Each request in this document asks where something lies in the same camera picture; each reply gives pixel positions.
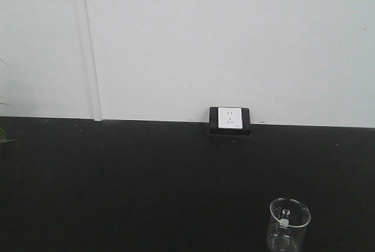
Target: green plant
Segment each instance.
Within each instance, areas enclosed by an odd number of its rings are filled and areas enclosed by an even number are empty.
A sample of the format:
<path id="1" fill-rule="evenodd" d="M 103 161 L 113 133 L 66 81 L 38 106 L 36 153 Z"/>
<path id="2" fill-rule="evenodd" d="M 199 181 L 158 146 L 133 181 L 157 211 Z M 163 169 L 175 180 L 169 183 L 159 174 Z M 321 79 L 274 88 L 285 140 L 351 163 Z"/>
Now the green plant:
<path id="1" fill-rule="evenodd" d="M 5 61 L 3 61 L 2 59 L 0 59 L 0 62 L 2 63 L 5 63 L 6 65 L 8 65 Z M 6 138 L 6 134 L 4 132 L 4 130 L 2 128 L 0 128 L 0 144 L 3 143 L 3 142 L 11 142 L 12 140 L 11 139 L 7 139 Z"/>

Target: white wall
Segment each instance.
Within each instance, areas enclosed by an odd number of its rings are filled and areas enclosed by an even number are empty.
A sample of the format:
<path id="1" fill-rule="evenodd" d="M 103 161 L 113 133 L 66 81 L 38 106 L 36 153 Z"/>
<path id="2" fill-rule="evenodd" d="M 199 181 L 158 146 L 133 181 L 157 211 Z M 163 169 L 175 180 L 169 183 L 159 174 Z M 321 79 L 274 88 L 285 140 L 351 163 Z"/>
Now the white wall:
<path id="1" fill-rule="evenodd" d="M 375 0 L 87 3 L 94 54 L 85 0 L 0 0 L 0 115 L 375 127 Z"/>
<path id="2" fill-rule="evenodd" d="M 104 118 L 375 127 L 375 0 L 87 0 Z"/>
<path id="3" fill-rule="evenodd" d="M 0 115 L 94 117 L 84 14 L 82 0 L 0 0 Z"/>

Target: white outlet faceplate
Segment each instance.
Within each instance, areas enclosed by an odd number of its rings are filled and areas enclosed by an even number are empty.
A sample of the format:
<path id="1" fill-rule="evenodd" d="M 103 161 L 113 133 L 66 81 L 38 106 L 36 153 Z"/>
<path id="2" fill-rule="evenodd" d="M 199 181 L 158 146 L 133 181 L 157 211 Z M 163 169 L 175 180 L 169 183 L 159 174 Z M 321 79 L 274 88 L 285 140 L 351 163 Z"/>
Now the white outlet faceplate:
<path id="1" fill-rule="evenodd" d="M 219 107 L 219 128 L 242 129 L 242 111 L 235 107 Z"/>

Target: black surface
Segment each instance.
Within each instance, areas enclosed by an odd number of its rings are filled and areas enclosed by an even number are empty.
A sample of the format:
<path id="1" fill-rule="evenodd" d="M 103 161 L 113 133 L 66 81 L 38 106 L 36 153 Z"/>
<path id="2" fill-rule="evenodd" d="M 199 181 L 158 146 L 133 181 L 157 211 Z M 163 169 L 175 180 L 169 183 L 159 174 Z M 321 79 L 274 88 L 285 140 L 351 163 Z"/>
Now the black surface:
<path id="1" fill-rule="evenodd" d="M 375 131 L 0 118 L 1 251 L 267 251 L 268 206 L 312 213 L 304 251 L 374 251 Z"/>
<path id="2" fill-rule="evenodd" d="M 219 108 L 210 107 L 210 135 L 239 135 L 250 136 L 250 112 L 248 108 L 240 108 L 242 113 L 242 129 L 219 128 Z"/>

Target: glass beaker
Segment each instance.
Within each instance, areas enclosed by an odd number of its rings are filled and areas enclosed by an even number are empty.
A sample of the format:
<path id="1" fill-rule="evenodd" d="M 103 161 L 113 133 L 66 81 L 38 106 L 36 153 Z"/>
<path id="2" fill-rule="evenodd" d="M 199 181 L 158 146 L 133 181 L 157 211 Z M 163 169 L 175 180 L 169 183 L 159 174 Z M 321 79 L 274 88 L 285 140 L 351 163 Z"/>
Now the glass beaker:
<path id="1" fill-rule="evenodd" d="M 272 252 L 299 252 L 306 227 L 311 220 L 309 209 L 301 202 L 282 197 L 270 204 L 267 244 Z"/>

